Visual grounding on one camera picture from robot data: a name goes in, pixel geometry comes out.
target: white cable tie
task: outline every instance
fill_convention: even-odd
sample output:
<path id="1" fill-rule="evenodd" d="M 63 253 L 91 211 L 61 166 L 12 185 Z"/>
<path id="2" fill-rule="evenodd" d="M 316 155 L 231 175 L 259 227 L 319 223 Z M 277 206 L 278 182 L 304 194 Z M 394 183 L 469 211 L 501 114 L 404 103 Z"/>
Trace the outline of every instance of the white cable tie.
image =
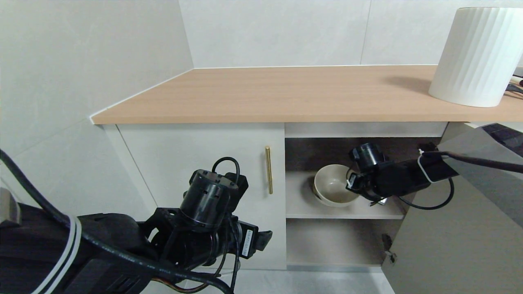
<path id="1" fill-rule="evenodd" d="M 432 180 L 428 177 L 427 172 L 426 172 L 425 169 L 422 167 L 422 163 L 419 161 L 419 160 L 422 158 L 422 156 L 423 156 L 423 151 L 422 151 L 421 149 L 419 149 L 419 153 L 420 153 L 420 155 L 419 155 L 419 157 L 418 157 L 418 165 L 419 165 L 419 168 L 421 168 L 421 170 L 422 170 L 423 174 L 425 175 L 425 177 L 427 178 L 427 181 L 431 182 L 432 184 L 437 183 L 437 182 L 441 182 L 443 179 L 442 179 L 442 180 L 439 180 L 439 181 L 437 181 L 437 182 L 434 182 L 434 181 L 432 181 Z"/>

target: open cabinet door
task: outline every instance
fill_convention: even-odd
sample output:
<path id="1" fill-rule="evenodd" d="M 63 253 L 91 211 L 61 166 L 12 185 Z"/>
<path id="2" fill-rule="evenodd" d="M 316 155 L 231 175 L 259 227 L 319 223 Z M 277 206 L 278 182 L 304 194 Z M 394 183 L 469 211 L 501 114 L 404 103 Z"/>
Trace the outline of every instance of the open cabinet door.
<path id="1" fill-rule="evenodd" d="M 442 141 L 471 127 L 450 124 Z M 395 293 L 523 293 L 523 230 L 463 177 L 454 184 L 449 205 L 405 216 L 382 266 Z M 449 191 L 432 184 L 414 203 L 437 205 Z"/>

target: beige bowl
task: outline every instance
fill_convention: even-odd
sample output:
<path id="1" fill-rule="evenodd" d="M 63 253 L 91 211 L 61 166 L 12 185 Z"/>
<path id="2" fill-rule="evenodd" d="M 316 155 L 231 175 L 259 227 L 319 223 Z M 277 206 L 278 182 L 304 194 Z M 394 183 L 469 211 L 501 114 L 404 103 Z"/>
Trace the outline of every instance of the beige bowl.
<path id="1" fill-rule="evenodd" d="M 331 207 L 344 207 L 358 198 L 358 194 L 345 189 L 348 171 L 345 165 L 331 164 L 316 173 L 312 190 L 319 202 Z"/>

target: gold door handle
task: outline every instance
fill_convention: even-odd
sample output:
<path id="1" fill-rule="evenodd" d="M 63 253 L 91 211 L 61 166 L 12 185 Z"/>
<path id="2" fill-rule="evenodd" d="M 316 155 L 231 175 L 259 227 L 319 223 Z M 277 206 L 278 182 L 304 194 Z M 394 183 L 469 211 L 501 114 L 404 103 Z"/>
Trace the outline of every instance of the gold door handle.
<path id="1" fill-rule="evenodd" d="M 265 146 L 265 160 L 267 161 L 267 179 L 269 180 L 269 194 L 272 195 L 272 167 L 270 164 L 270 146 Z"/>

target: white ribbed vase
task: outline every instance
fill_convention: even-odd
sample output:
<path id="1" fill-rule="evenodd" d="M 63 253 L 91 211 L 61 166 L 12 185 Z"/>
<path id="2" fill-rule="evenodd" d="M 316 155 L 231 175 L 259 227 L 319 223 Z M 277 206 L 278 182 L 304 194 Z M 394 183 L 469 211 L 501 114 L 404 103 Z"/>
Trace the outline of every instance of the white ribbed vase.
<path id="1" fill-rule="evenodd" d="M 522 54 L 523 8 L 459 8 L 428 92 L 456 104 L 497 106 Z"/>

